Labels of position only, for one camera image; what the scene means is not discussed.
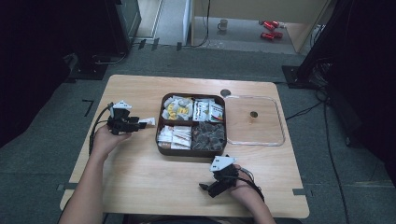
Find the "person's left hand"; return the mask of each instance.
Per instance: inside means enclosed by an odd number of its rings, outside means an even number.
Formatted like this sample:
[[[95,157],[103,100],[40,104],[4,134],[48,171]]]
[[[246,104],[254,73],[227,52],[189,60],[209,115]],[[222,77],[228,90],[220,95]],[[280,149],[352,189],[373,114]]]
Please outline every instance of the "person's left hand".
[[[104,160],[107,159],[108,154],[117,146],[117,144],[130,136],[130,133],[119,135],[112,134],[107,125],[102,126],[95,133],[91,156],[98,156]]]

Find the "brown bento box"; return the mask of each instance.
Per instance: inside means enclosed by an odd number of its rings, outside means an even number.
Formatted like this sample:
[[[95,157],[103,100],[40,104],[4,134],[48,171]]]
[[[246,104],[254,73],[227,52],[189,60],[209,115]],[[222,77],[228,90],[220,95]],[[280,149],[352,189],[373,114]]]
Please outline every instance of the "brown bento box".
[[[175,99],[177,99],[178,111],[184,112],[192,109],[192,115],[191,112],[186,112],[186,115],[177,115],[177,119],[175,119],[176,103],[171,102]],[[211,101],[210,110],[206,107],[206,103],[202,103],[207,100]],[[205,110],[197,110],[196,107],[203,108],[200,105],[204,105]],[[205,121],[198,121],[198,118],[202,120],[202,117],[199,117],[200,113],[206,117]],[[192,93],[168,93],[161,102],[155,141],[159,151],[166,156],[213,158],[222,155],[227,145],[226,130],[225,102],[221,97]]]

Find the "black wire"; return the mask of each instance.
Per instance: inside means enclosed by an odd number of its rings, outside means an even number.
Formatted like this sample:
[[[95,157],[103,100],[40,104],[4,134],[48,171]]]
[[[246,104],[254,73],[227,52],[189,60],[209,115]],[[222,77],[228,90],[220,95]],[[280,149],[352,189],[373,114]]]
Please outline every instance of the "black wire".
[[[107,107],[106,107],[105,109],[103,109],[102,112],[100,112],[98,118],[96,119],[96,122],[93,124],[92,130],[91,130],[91,135],[90,135],[89,155],[91,155],[91,153],[92,153],[93,139],[94,139],[94,136],[95,136],[96,126],[98,125],[98,123],[102,122],[102,121],[99,121],[99,119],[102,117],[102,115],[103,115],[111,106],[113,106],[113,103],[107,105]]]
[[[239,169],[240,171],[244,172],[246,175],[248,175],[251,179],[251,181],[254,183],[254,175],[253,173],[251,173],[249,170],[241,168]]]
[[[108,62],[108,63],[95,63],[95,64],[116,64],[121,62],[126,56],[126,53],[124,53],[118,60],[113,61],[113,62]]]
[[[305,114],[309,113],[313,108],[317,107],[318,105],[321,105],[322,103],[323,102],[318,102],[317,104],[315,104],[311,107],[308,107],[307,109],[301,110],[301,111],[295,113],[294,115],[291,115],[290,117],[286,118],[286,120],[293,119],[293,118],[301,116],[301,115],[305,115]]]
[[[209,38],[209,14],[210,14],[210,0],[207,3],[207,12],[206,12],[206,36],[204,40],[202,41],[201,44],[196,45],[196,46],[183,46],[185,48],[199,48],[201,47],[204,43],[206,43],[207,39]]]
[[[349,214],[348,214],[348,211],[347,211],[346,198],[344,196],[344,191],[343,191],[343,188],[341,186],[340,176],[338,175],[337,169],[335,167],[334,158],[332,157],[332,148],[330,146],[330,136],[329,136],[329,123],[327,121],[327,112],[326,112],[327,111],[327,105],[324,104],[323,108],[324,108],[323,109],[324,122],[325,122],[325,126],[326,126],[327,149],[329,150],[330,161],[332,162],[332,169],[334,170],[335,178],[337,180],[337,185],[338,185],[338,188],[339,188],[340,194],[341,194],[341,200],[343,201],[344,213],[345,213],[345,216],[346,216],[346,224],[349,224]]]
[[[108,119],[98,121],[98,124],[99,124],[99,123],[103,123],[103,122],[108,122]]]

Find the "transparent tray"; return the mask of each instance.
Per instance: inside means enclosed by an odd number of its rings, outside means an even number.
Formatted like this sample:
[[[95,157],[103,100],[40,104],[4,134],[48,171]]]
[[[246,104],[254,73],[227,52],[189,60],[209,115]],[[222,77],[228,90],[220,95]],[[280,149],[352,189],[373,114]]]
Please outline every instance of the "transparent tray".
[[[227,141],[233,145],[279,147],[285,142],[276,101],[267,96],[228,95]]]

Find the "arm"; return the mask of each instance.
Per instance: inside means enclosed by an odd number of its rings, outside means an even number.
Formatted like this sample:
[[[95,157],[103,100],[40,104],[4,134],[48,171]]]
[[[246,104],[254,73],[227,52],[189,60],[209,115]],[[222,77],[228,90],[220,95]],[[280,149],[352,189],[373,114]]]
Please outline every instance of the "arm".
[[[235,167],[237,169],[241,168],[239,165],[235,165]],[[241,171],[239,171],[239,177],[250,180],[250,177]],[[231,195],[247,208],[256,223],[276,224],[268,206],[262,201],[260,195],[244,181],[236,181],[236,186],[231,188]]]
[[[129,136],[129,133],[113,135],[106,125],[98,129],[93,141],[92,154],[59,223],[102,223],[102,180],[105,160],[117,144]]]

